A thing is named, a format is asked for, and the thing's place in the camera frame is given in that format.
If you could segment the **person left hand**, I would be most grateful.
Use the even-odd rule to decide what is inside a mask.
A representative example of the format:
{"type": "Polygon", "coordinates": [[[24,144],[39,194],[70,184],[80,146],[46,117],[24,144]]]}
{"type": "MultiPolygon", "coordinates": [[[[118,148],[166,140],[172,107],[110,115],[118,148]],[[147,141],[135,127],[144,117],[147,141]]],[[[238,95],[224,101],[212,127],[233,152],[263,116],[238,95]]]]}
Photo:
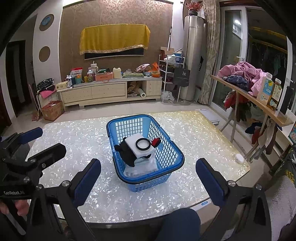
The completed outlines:
{"type": "MultiPolygon", "coordinates": [[[[16,200],[15,207],[19,216],[26,216],[29,213],[29,204],[27,200],[16,200]]],[[[9,208],[3,203],[0,203],[1,213],[9,214],[9,208]]]]}

